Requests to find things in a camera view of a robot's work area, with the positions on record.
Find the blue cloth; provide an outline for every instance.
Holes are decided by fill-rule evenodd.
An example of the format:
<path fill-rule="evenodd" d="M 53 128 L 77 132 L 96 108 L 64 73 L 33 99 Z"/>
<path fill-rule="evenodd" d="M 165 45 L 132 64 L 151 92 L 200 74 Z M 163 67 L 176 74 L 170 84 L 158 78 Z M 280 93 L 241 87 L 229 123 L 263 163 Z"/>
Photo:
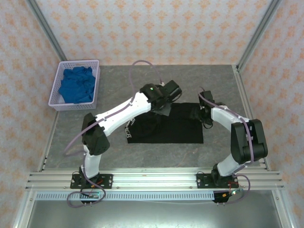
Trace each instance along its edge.
<path fill-rule="evenodd" d="M 65 69 L 59 93 L 65 103 L 92 102 L 94 97 L 95 78 L 92 68 L 83 66 Z"/>

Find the wallpaper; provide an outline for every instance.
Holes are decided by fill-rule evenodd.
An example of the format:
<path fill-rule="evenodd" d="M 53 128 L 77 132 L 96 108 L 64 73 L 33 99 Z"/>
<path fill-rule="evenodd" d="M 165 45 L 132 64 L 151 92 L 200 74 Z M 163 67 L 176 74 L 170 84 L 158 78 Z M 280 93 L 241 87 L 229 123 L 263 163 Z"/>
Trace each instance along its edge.
<path fill-rule="evenodd" d="M 255 117 L 264 123 L 268 158 L 304 224 L 304 1 L 283 0 L 242 72 Z"/>
<path fill-rule="evenodd" d="M 38 0 L 66 57 L 237 64 L 271 0 Z"/>
<path fill-rule="evenodd" d="M 59 59 L 24 0 L 0 1 L 0 227 L 14 222 L 48 141 Z"/>

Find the orange floral pattern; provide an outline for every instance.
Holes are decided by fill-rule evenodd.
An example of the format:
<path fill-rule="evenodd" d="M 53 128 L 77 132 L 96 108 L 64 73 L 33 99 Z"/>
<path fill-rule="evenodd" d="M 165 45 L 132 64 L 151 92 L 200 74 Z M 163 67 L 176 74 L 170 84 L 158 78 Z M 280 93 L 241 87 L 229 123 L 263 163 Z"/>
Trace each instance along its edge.
<path fill-rule="evenodd" d="M 304 223 L 304 4 L 282 1 L 242 72 L 255 117 L 264 123 L 269 160 Z"/>
<path fill-rule="evenodd" d="M 103 65 L 237 64 L 270 2 L 38 0 L 66 57 Z"/>
<path fill-rule="evenodd" d="M 29 172 L 39 166 L 55 117 L 48 96 L 59 59 L 25 3 L 0 2 L 2 228 L 12 227 Z M 62 7 L 69 4 L 63 1 Z"/>

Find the plastic laundry basket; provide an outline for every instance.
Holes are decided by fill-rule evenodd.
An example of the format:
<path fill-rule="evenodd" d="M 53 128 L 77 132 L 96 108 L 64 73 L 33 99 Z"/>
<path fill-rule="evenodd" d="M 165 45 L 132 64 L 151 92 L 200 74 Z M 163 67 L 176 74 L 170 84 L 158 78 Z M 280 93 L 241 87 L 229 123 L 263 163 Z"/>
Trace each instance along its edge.
<path fill-rule="evenodd" d="M 63 79 L 63 71 L 65 69 L 73 69 L 74 67 L 79 67 L 79 66 L 92 68 L 92 74 L 96 78 L 93 101 L 87 103 L 68 104 L 65 103 L 63 97 L 58 92 L 59 88 L 61 87 L 61 80 Z M 99 77 L 100 77 L 99 60 L 77 60 L 77 61 L 60 62 L 55 76 L 55 81 L 53 84 L 51 96 L 48 101 L 48 105 L 55 108 L 57 111 L 95 109 L 97 105 Z"/>

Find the gray work surface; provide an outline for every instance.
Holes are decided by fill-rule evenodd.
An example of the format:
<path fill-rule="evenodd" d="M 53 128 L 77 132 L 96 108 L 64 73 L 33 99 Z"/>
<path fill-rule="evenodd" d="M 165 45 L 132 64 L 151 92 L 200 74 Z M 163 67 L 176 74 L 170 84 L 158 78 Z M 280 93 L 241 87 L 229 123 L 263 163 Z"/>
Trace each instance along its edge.
<path fill-rule="evenodd" d="M 271 191 L 252 191 L 244 200 L 225 206 L 180 202 L 103 201 L 75 209 L 65 201 L 36 201 L 28 228 L 282 227 Z"/>
<path fill-rule="evenodd" d="M 230 65 L 177 65 L 156 66 L 164 82 L 173 79 L 182 89 L 177 101 L 199 102 L 198 86 L 211 90 L 216 102 L 225 103 L 230 109 L 245 116 L 237 83 Z M 132 96 L 128 81 L 129 66 L 101 66 L 97 108 L 95 110 L 60 112 L 45 168 L 77 168 L 82 155 L 63 156 L 66 145 L 82 127 L 83 117 L 106 112 Z M 147 83 L 158 84 L 159 79 L 150 66 L 135 66 L 132 74 L 135 88 Z M 128 144 L 124 125 L 109 137 L 111 147 L 102 158 L 103 168 L 140 167 L 212 167 L 230 153 L 230 133 L 214 123 L 211 129 L 203 129 L 204 144 Z M 83 148 L 81 139 L 68 151 Z"/>

